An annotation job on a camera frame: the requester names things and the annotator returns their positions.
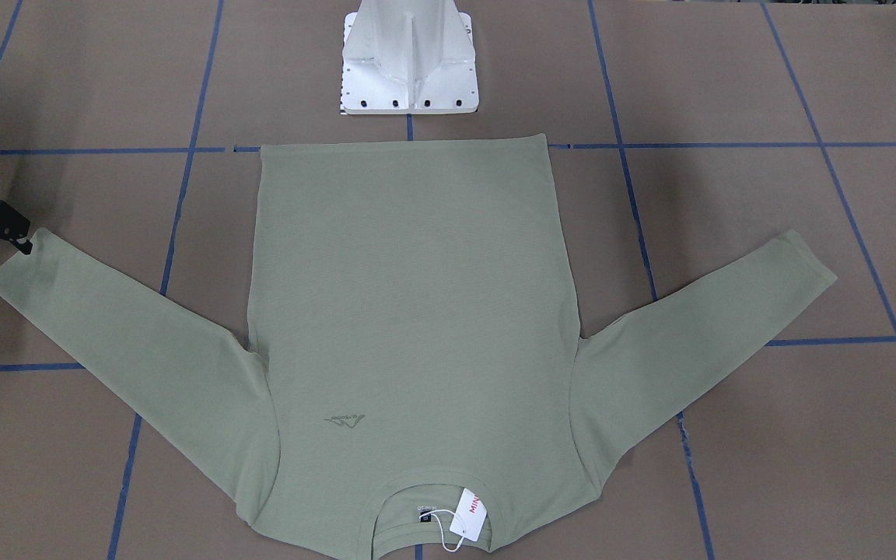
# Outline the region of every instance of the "printed logo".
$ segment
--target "printed logo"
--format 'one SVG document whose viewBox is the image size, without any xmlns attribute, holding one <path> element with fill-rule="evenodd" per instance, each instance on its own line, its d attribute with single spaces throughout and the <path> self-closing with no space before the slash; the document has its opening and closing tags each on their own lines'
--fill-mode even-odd
<svg viewBox="0 0 896 560">
<path fill-rule="evenodd" d="M 324 418 L 324 421 L 333 422 L 335 425 L 343 425 L 345 428 L 355 428 L 366 415 L 342 415 L 342 417 Z"/>
</svg>

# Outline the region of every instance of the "shirt sleeve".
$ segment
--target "shirt sleeve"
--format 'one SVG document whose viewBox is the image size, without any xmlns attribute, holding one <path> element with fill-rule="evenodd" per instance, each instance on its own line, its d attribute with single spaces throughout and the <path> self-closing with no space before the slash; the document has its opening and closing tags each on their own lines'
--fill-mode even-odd
<svg viewBox="0 0 896 560">
<path fill-rule="evenodd" d="M 796 231 L 579 341 L 570 421 L 597 487 L 621 455 L 807 308 L 835 274 Z"/>
<path fill-rule="evenodd" d="M 0 296 L 102 380 L 251 520 L 278 472 L 259 355 L 50 231 L 0 267 Z"/>
</svg>

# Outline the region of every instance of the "neck label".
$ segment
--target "neck label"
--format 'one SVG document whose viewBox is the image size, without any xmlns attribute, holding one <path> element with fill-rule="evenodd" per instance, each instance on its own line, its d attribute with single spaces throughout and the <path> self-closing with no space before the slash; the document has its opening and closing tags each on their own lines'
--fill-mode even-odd
<svg viewBox="0 0 896 560">
<path fill-rule="evenodd" d="M 451 527 L 448 531 L 471 541 L 479 540 L 479 533 L 483 531 L 483 523 L 486 521 L 486 506 L 469 488 L 462 490 L 462 497 L 455 508 L 455 517 L 452 517 Z"/>
</svg>

